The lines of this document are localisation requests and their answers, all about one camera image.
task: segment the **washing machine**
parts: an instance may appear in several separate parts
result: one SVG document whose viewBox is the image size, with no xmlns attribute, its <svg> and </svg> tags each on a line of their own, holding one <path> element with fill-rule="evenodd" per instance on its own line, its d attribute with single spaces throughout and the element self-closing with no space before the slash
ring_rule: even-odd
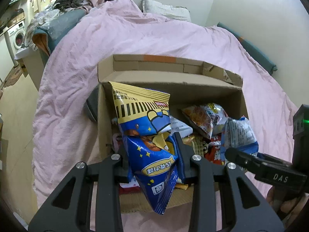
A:
<svg viewBox="0 0 309 232">
<path fill-rule="evenodd" d="M 6 33 L 4 33 L 5 41 L 7 42 L 7 48 L 9 50 L 14 66 L 17 65 L 14 56 L 16 52 L 21 48 L 25 34 L 26 28 L 24 21 L 21 21 L 18 24 L 12 26 Z"/>
</svg>

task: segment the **washing machine door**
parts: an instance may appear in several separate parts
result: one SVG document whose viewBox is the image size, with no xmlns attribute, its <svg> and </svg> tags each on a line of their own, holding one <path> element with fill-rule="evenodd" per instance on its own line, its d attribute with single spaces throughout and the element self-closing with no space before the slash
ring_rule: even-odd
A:
<svg viewBox="0 0 309 232">
<path fill-rule="evenodd" d="M 15 33 L 15 36 L 13 39 L 15 49 L 18 50 L 21 48 L 21 45 L 23 44 L 23 41 L 24 41 L 24 37 L 25 37 L 24 30 L 19 30 Z"/>
</svg>

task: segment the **pink duvet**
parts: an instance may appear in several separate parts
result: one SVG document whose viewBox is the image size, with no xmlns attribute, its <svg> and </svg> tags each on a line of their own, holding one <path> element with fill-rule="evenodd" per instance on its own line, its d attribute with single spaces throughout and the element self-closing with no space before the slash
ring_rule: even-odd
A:
<svg viewBox="0 0 309 232">
<path fill-rule="evenodd" d="M 203 60 L 241 75 L 260 152 L 291 160 L 297 108 L 231 33 L 144 14 L 132 0 L 114 0 L 82 18 L 57 45 L 44 70 L 33 122 L 38 206 L 77 162 L 101 161 L 97 126 L 82 108 L 98 84 L 97 63 L 113 53 Z M 266 195 L 269 186 L 248 177 Z M 188 231 L 190 205 L 169 209 L 163 216 L 123 214 L 124 231 Z"/>
</svg>

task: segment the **red snack bag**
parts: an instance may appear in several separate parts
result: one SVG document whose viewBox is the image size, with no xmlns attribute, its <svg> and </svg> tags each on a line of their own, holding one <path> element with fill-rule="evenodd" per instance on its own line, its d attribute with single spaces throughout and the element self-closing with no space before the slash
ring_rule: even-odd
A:
<svg viewBox="0 0 309 232">
<path fill-rule="evenodd" d="M 204 158 L 213 162 L 214 164 L 223 165 L 220 154 L 220 146 L 221 146 L 221 133 L 218 135 L 213 135 L 211 137 L 211 142 L 208 145 L 208 151 L 204 155 Z"/>
</svg>

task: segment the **floor mat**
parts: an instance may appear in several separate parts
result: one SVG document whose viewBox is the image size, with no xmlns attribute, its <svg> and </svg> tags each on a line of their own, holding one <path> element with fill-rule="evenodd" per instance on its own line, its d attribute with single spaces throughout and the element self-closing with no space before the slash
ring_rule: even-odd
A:
<svg viewBox="0 0 309 232">
<path fill-rule="evenodd" d="M 21 74 L 23 74 L 21 67 L 20 66 L 14 67 L 14 69 L 10 72 L 9 78 L 4 83 L 4 87 L 8 87 L 15 84 L 20 78 Z"/>
</svg>

